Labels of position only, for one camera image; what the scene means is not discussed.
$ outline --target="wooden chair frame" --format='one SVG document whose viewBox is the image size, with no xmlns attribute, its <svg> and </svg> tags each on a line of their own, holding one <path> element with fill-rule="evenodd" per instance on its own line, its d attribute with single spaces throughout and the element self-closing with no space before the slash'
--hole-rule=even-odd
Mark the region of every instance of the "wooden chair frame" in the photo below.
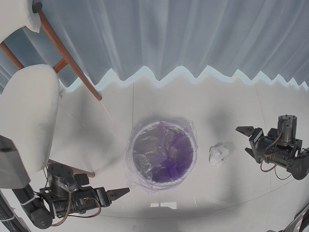
<svg viewBox="0 0 309 232">
<path fill-rule="evenodd" d="M 61 71 L 67 64 L 71 66 L 73 71 L 78 75 L 78 77 L 82 80 L 82 82 L 86 85 L 86 87 L 90 90 L 90 92 L 97 98 L 98 101 L 102 99 L 102 96 L 98 93 L 98 91 L 91 85 L 85 74 L 81 71 L 75 60 L 72 58 L 71 54 L 68 52 L 68 50 L 65 48 L 59 37 L 57 36 L 56 32 L 50 25 L 48 19 L 46 18 L 45 14 L 41 10 L 42 8 L 42 0 L 34 0 L 33 3 L 33 12 L 39 13 L 40 19 L 41 19 L 41 26 L 44 29 L 45 33 L 49 37 L 49 39 L 52 41 L 52 43 L 55 45 L 55 47 L 58 49 L 58 51 L 61 53 L 63 58 L 55 64 L 53 69 L 58 73 Z M 7 47 L 7 45 L 2 42 L 0 43 L 1 49 L 5 52 L 5 54 L 10 58 L 10 60 L 18 67 L 19 70 L 22 68 L 25 68 L 23 64 L 17 59 L 17 57 L 11 52 L 11 50 Z M 49 163 L 57 162 L 54 160 L 49 159 Z M 95 173 L 84 171 L 78 168 L 71 167 L 74 174 L 87 174 L 88 177 L 93 178 L 95 176 Z"/>
</svg>

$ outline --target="white chair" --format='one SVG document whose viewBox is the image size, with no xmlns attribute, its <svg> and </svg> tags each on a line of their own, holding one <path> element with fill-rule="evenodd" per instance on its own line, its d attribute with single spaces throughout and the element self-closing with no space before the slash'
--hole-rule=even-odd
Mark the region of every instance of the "white chair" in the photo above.
<svg viewBox="0 0 309 232">
<path fill-rule="evenodd" d="M 40 16 L 33 13 L 32 6 L 33 0 L 0 0 L 1 47 L 17 66 L 19 61 L 3 40 L 23 26 L 39 32 Z M 66 55 L 62 60 L 66 62 L 68 58 Z M 49 155 L 58 109 L 59 79 L 55 70 L 59 69 L 59 65 L 52 68 L 39 64 L 24 68 L 21 64 L 18 67 L 20 70 L 12 76 L 0 96 L 0 135 L 13 140 L 26 171 L 30 173 L 42 170 L 48 162 L 54 162 L 49 160 Z M 94 173 L 73 170 L 76 174 L 87 173 L 94 177 Z"/>
</svg>

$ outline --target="robotic arm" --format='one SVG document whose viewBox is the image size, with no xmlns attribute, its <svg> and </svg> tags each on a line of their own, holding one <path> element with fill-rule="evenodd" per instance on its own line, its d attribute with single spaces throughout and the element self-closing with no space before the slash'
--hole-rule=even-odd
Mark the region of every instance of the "robotic arm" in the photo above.
<svg viewBox="0 0 309 232">
<path fill-rule="evenodd" d="M 35 193 L 29 185 L 29 176 L 15 145 L 12 140 L 3 136 L 0 136 L 0 174 L 0 188 L 13 190 L 28 218 L 39 229 L 59 226 L 68 216 L 72 216 L 72 213 L 85 214 L 88 210 L 99 208 L 96 214 L 86 218 L 94 217 L 100 213 L 102 207 L 110 206 L 112 201 L 130 191 L 129 188 L 105 191 L 104 187 L 83 187 L 89 184 L 86 174 L 74 175 L 69 166 L 52 163 L 48 166 L 49 186 L 45 185 L 40 192 Z M 49 210 L 45 207 L 44 201 L 48 204 Z M 8 210 L 6 206 L 5 202 L 0 202 L 0 211 Z M 10 219 L 4 214 L 2 216 L 1 213 L 0 215 L 0 221 L 8 230 L 16 231 L 10 228 L 12 222 L 17 223 L 18 220 Z M 62 220 L 52 224 L 55 217 Z"/>
<path fill-rule="evenodd" d="M 309 153 L 302 152 L 302 140 L 296 139 L 297 117 L 282 115 L 277 129 L 271 128 L 264 136 L 262 128 L 239 126 L 236 131 L 249 137 L 250 148 L 245 151 L 261 164 L 273 163 L 285 168 L 296 180 L 302 180 L 309 172 Z"/>
</svg>

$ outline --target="purple plastic bag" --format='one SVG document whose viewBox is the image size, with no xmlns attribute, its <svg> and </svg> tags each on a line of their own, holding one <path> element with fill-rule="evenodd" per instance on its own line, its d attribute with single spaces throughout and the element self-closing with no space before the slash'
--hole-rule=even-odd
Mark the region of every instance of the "purple plastic bag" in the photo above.
<svg viewBox="0 0 309 232">
<path fill-rule="evenodd" d="M 192 121 L 163 119 L 135 127 L 125 154 L 128 185 L 148 193 L 175 188 L 195 166 L 197 148 Z"/>
</svg>

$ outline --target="blue curtain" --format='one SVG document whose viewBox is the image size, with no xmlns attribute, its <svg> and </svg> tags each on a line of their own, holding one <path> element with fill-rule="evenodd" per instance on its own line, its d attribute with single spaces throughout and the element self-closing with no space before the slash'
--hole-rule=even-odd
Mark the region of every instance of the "blue curtain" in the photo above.
<svg viewBox="0 0 309 232">
<path fill-rule="evenodd" d="M 125 80 L 144 65 L 158 80 L 210 65 L 309 84 L 309 0 L 43 0 L 43 11 L 94 84 L 110 68 Z M 25 66 L 61 59 L 43 29 L 5 43 Z M 16 70 L 0 51 L 0 92 Z M 68 87 L 77 76 L 66 66 L 59 78 Z"/>
</svg>

